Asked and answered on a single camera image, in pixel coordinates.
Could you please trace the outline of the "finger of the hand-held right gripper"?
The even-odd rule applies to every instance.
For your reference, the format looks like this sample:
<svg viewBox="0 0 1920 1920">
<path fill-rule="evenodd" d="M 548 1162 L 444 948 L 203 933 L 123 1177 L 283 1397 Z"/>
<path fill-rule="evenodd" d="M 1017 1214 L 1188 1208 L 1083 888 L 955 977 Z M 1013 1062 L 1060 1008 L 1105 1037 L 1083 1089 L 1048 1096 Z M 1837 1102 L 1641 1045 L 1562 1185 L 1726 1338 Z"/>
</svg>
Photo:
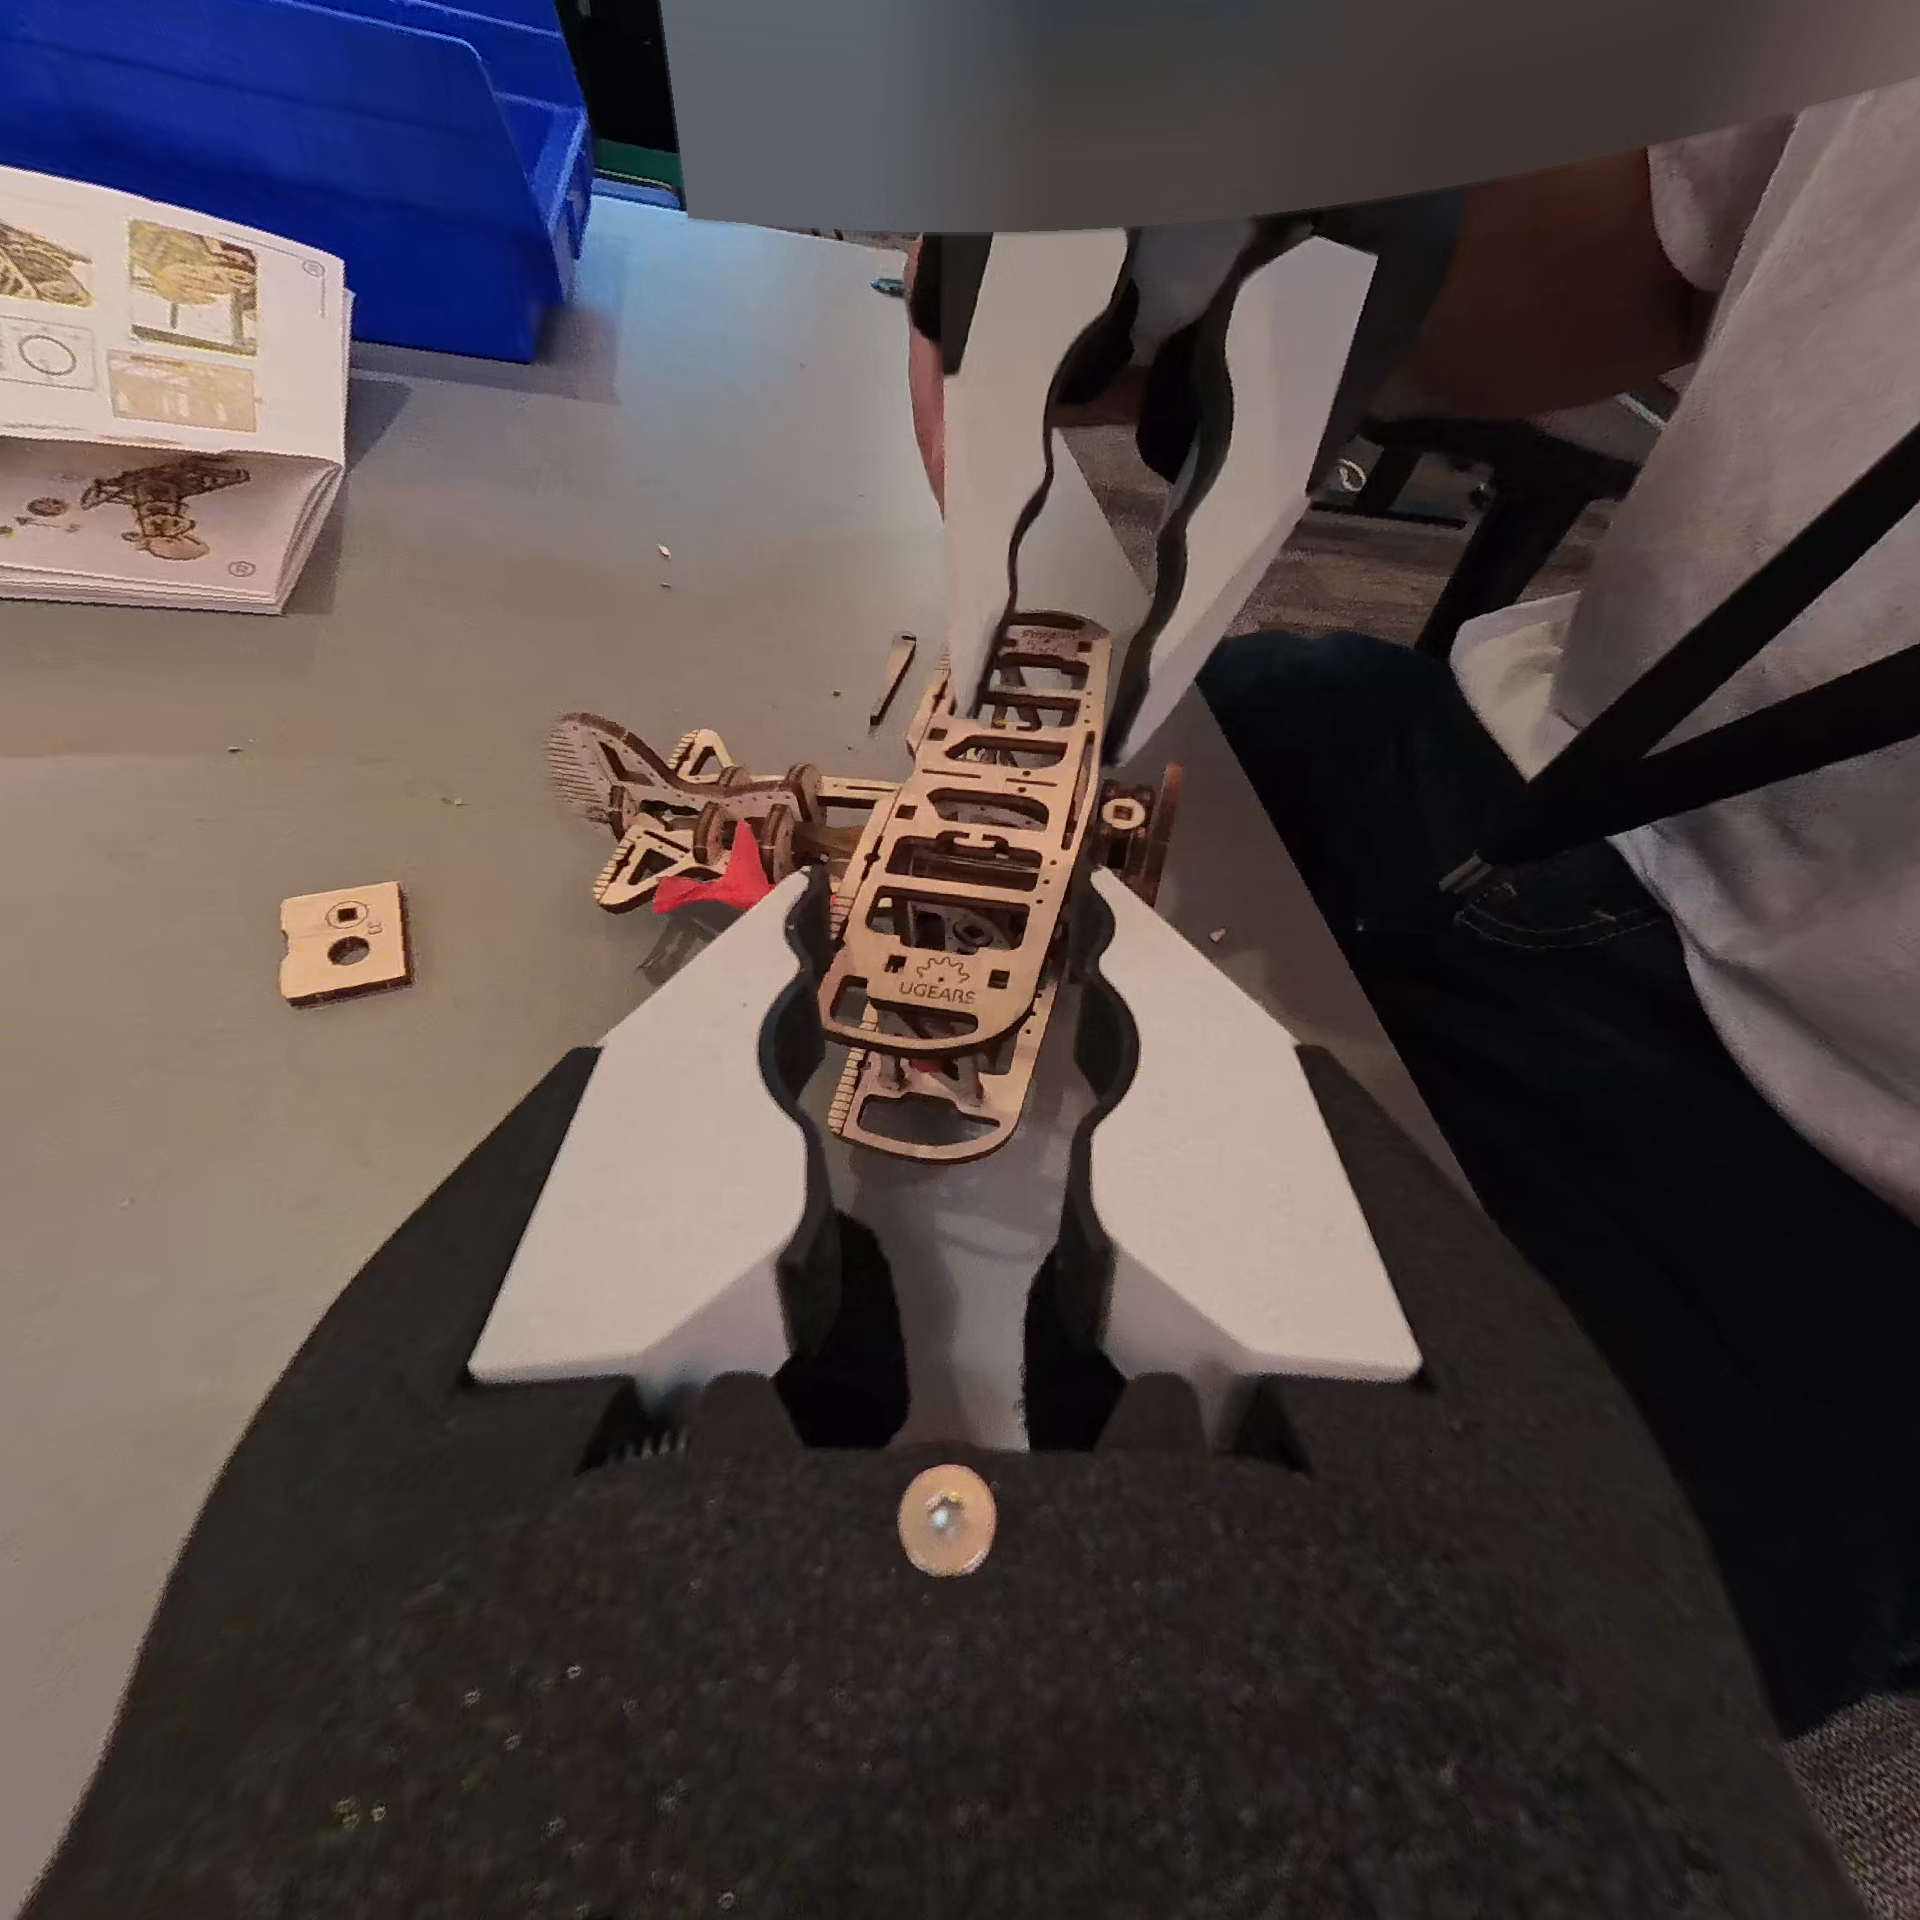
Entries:
<svg viewBox="0 0 1920 1920">
<path fill-rule="evenodd" d="M 1113 693 L 1113 761 L 1136 758 L 1277 556 L 1308 493 L 1375 258 L 1270 223 L 1192 333 L 1193 432 L 1156 544 L 1153 594 Z"/>
<path fill-rule="evenodd" d="M 982 698 L 1050 488 L 1058 376 L 1113 308 L 1128 252 L 1122 228 L 989 234 L 964 362 L 942 376 L 946 652 L 961 717 Z"/>
</svg>

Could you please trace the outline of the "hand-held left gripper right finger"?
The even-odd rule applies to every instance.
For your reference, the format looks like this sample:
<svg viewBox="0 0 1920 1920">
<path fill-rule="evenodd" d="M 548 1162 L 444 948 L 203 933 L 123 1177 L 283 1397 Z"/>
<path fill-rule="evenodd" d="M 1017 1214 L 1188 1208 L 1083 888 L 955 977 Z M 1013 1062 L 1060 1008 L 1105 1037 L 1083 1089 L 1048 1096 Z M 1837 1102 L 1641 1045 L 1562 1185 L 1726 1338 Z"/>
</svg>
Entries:
<svg viewBox="0 0 1920 1920">
<path fill-rule="evenodd" d="M 1128 1381 L 1174 1377 L 1210 1445 L 1263 1381 L 1400 1385 L 1424 1356 L 1277 1021 L 1117 876 L 1074 906 L 1067 1326 Z"/>
</svg>

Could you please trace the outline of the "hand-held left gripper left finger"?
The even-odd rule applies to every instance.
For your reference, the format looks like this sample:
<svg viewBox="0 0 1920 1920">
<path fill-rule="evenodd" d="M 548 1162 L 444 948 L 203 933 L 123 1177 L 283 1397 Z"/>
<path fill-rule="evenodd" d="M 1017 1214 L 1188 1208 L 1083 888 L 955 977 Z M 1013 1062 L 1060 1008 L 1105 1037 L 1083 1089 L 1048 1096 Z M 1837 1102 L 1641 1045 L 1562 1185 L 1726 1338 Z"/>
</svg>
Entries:
<svg viewBox="0 0 1920 1920">
<path fill-rule="evenodd" d="M 815 1354 L 841 1244 L 802 1096 L 823 1056 L 828 878 L 798 875 L 606 1034 L 468 1371 L 629 1381 L 669 1411 Z"/>
</svg>

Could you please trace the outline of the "wooden biplane model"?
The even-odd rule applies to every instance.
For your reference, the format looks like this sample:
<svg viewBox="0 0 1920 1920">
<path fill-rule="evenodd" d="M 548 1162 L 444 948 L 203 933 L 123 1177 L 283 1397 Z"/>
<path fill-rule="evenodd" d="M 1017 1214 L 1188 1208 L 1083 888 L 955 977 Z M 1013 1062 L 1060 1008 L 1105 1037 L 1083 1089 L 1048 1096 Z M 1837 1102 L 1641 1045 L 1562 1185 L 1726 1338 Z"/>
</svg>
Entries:
<svg viewBox="0 0 1920 1920">
<path fill-rule="evenodd" d="M 1161 882 L 1182 771 L 1102 771 L 1111 636 L 1022 613 L 959 712 L 940 668 L 908 732 L 903 780 L 742 766 L 722 737 L 667 754 L 591 712 L 559 717 L 545 765 L 563 805 L 611 835 L 591 894 L 608 914 L 749 908 L 777 882 L 828 882 L 818 1008 L 845 1051 L 829 1131 L 934 1167 L 1003 1148 L 1025 1113 L 1071 973 L 1069 885 L 1111 873 L 1145 905 Z"/>
</svg>

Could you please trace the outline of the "person's right forearm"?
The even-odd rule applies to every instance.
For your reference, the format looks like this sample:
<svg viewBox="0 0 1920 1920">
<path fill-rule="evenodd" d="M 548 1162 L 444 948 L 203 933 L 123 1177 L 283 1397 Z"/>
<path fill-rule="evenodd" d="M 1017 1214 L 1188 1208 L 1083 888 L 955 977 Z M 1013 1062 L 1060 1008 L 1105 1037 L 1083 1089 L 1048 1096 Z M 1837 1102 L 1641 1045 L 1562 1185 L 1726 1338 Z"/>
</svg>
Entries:
<svg viewBox="0 0 1920 1920">
<path fill-rule="evenodd" d="M 1534 421 L 1589 409 L 1688 366 L 1713 302 L 1668 256 L 1645 151 L 1478 183 L 1375 411 Z"/>
</svg>

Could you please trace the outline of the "grey desk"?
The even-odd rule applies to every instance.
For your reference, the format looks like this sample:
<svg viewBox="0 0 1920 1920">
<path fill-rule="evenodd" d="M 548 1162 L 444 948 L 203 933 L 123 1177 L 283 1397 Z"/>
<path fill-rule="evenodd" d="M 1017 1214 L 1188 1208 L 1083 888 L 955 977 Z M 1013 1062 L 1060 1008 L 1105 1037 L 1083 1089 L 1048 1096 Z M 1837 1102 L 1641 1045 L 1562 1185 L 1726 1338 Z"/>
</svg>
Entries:
<svg viewBox="0 0 1920 1920">
<path fill-rule="evenodd" d="M 593 198 L 537 362 L 353 349 L 283 615 L 3 605 L 3 1916 L 256 1406 L 646 992 L 553 720 L 899 774 L 946 594 L 897 272 Z M 379 882 L 412 985 L 283 1003 L 279 903 Z"/>
</svg>

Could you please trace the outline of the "black chair base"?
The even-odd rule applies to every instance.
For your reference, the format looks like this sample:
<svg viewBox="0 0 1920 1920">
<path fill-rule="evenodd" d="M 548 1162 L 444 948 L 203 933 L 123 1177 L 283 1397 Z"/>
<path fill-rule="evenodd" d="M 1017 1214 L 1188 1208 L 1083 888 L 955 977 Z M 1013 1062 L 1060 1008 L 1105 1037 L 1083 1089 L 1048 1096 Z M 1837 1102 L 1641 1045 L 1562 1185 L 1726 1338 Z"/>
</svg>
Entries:
<svg viewBox="0 0 1920 1920">
<path fill-rule="evenodd" d="M 1445 660 L 1465 625 L 1522 598 L 1579 517 L 1630 493 L 1665 426 L 1668 416 L 1638 395 L 1530 421 L 1368 416 L 1356 438 L 1373 451 L 1369 467 L 1344 479 L 1347 460 L 1337 458 L 1309 505 L 1334 517 L 1441 527 L 1443 517 L 1400 503 L 1417 468 L 1439 463 L 1478 479 L 1463 552 L 1413 643 L 1422 656 Z"/>
</svg>

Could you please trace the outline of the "person's dark jeans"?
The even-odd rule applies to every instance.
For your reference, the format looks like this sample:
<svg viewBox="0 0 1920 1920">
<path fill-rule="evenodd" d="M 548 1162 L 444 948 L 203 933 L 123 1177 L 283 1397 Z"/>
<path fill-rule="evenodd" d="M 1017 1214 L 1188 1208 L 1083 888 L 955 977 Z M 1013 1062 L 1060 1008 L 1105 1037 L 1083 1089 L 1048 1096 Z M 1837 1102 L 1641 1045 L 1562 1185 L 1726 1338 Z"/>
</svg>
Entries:
<svg viewBox="0 0 1920 1920">
<path fill-rule="evenodd" d="M 1619 853 L 1441 893 L 1522 778 L 1438 660 L 1254 634 L 1197 687 L 1486 1214 L 1686 1493 L 1782 1735 L 1913 1685 L 1916 1225 L 1748 1083 Z"/>
</svg>

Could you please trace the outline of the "small wooden offcut with holes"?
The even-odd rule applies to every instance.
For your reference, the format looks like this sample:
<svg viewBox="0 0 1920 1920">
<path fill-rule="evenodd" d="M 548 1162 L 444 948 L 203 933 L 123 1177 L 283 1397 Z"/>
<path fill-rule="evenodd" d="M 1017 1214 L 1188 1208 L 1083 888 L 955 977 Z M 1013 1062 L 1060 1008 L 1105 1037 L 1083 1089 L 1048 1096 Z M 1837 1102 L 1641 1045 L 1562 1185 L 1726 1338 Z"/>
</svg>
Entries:
<svg viewBox="0 0 1920 1920">
<path fill-rule="evenodd" d="M 278 994 L 289 1007 L 384 994 L 416 978 L 408 903 L 396 881 L 283 898 L 278 924 Z"/>
</svg>

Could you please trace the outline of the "blue plastic bin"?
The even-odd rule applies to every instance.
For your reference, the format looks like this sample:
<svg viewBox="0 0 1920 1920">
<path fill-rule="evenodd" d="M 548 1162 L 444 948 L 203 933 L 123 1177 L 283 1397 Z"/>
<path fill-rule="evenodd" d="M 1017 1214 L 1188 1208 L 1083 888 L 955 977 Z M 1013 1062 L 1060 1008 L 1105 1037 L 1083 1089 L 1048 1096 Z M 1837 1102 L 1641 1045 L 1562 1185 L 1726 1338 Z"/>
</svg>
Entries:
<svg viewBox="0 0 1920 1920">
<path fill-rule="evenodd" d="M 1 161 L 337 258 L 358 342 L 518 366 L 593 181 L 551 3 L 6 3 Z"/>
</svg>

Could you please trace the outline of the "assembly instruction booklet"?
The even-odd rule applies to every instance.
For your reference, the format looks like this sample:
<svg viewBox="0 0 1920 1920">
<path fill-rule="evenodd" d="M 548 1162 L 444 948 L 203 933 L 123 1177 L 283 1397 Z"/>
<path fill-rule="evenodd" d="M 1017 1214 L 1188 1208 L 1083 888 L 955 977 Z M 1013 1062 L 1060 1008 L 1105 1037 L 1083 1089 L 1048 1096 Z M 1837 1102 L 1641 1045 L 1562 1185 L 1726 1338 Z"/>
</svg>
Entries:
<svg viewBox="0 0 1920 1920">
<path fill-rule="evenodd" d="M 327 252 L 1 168 L 1 598 L 279 615 L 345 468 Z"/>
</svg>

